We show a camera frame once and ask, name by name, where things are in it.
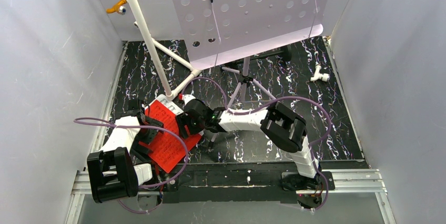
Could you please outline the red sheet music book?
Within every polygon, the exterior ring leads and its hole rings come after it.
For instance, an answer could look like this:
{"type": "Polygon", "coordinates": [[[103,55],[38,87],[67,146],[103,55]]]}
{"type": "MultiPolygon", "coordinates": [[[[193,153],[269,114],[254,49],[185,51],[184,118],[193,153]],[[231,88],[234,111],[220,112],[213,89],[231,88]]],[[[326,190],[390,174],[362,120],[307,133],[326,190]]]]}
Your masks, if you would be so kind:
{"type": "MultiPolygon", "coordinates": [[[[159,95],[146,109],[150,118],[164,124],[164,128],[180,135],[176,122],[176,115],[183,110],[173,101],[169,101],[164,94],[159,95]]],[[[144,158],[150,158],[164,172],[170,173],[175,166],[185,158],[185,150],[176,137],[169,133],[159,132],[150,141],[136,140],[136,149],[142,151],[144,158]]]]}

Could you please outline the orange wall hook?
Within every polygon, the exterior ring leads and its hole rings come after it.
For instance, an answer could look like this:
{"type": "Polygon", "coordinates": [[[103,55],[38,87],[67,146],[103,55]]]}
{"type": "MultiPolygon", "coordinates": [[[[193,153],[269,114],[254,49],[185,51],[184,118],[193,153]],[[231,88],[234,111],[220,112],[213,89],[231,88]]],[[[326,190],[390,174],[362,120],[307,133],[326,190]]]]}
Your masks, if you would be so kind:
{"type": "Polygon", "coordinates": [[[117,13],[119,15],[125,15],[126,14],[126,4],[128,3],[127,0],[119,0],[113,7],[106,9],[107,14],[117,13]]]}

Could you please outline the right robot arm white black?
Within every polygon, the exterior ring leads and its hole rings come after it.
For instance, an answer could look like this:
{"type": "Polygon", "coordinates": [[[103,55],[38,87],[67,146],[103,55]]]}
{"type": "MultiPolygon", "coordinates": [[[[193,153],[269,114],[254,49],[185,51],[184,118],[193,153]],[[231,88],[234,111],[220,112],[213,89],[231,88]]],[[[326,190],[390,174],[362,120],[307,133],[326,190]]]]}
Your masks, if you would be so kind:
{"type": "Polygon", "coordinates": [[[278,101],[259,110],[233,110],[211,109],[199,99],[185,99],[184,111],[175,120],[183,138],[203,130],[262,132],[277,148],[288,152],[297,167],[297,174],[282,182],[285,189],[317,189],[322,184],[319,163],[310,151],[306,121],[278,101]]]}

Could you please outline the lilac perforated music stand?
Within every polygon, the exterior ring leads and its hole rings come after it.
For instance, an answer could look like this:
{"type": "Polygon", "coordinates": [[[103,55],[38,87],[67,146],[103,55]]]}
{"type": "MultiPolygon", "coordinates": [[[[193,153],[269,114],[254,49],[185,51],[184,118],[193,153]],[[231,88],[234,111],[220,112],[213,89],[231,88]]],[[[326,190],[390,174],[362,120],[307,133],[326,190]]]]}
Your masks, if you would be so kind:
{"type": "Polygon", "coordinates": [[[208,69],[320,36],[328,0],[173,0],[188,59],[208,69]]]}

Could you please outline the white PVC pipe frame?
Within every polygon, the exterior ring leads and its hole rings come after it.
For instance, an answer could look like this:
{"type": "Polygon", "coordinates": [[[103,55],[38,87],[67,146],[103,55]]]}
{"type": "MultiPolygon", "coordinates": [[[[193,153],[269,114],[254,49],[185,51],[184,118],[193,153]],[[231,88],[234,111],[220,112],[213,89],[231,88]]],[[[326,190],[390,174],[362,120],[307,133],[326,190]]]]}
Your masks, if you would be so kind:
{"type": "Polygon", "coordinates": [[[177,55],[174,52],[172,52],[171,50],[169,50],[164,45],[162,45],[159,42],[157,42],[156,40],[154,40],[151,36],[150,31],[149,31],[147,22],[144,18],[144,15],[140,8],[140,4],[139,4],[138,0],[127,0],[127,2],[131,8],[133,16],[135,17],[135,21],[138,24],[139,31],[144,39],[146,47],[149,50],[151,60],[154,64],[156,72],[157,72],[157,74],[160,78],[161,84],[164,88],[165,96],[167,97],[168,100],[172,101],[181,93],[182,90],[184,90],[184,88],[191,82],[191,80],[193,78],[198,77],[202,71],[195,69],[191,65],[190,62],[186,61],[179,55],[177,55]],[[171,58],[173,58],[174,60],[179,62],[181,65],[185,66],[190,71],[190,74],[186,77],[186,79],[183,80],[175,89],[172,89],[168,82],[168,78],[164,71],[163,65],[160,61],[157,49],[160,49],[166,55],[170,56],[171,58]]]}

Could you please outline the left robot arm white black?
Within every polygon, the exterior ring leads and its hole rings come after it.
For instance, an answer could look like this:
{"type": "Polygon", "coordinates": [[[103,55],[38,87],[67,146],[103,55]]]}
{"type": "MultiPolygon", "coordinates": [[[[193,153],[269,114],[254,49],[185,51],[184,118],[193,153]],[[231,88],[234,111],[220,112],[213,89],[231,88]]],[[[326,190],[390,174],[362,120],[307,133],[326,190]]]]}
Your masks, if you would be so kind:
{"type": "Polygon", "coordinates": [[[150,109],[140,99],[128,102],[128,108],[116,115],[107,142],[87,157],[87,169],[93,199],[96,203],[135,197],[139,186],[152,179],[149,144],[161,132],[140,129],[140,125],[162,128],[161,121],[149,116],[150,109]]]}

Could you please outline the white pipe tee fitting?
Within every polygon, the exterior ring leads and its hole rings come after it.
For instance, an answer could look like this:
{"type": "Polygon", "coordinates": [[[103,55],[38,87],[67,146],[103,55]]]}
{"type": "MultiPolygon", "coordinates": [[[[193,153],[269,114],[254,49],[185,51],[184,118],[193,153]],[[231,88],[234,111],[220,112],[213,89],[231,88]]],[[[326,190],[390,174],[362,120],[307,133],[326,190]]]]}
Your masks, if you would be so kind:
{"type": "Polygon", "coordinates": [[[311,82],[315,82],[315,81],[323,81],[323,82],[328,82],[328,80],[330,79],[330,75],[327,73],[321,73],[320,70],[322,69],[320,64],[316,65],[316,69],[315,72],[313,74],[313,76],[310,78],[311,82]]]}

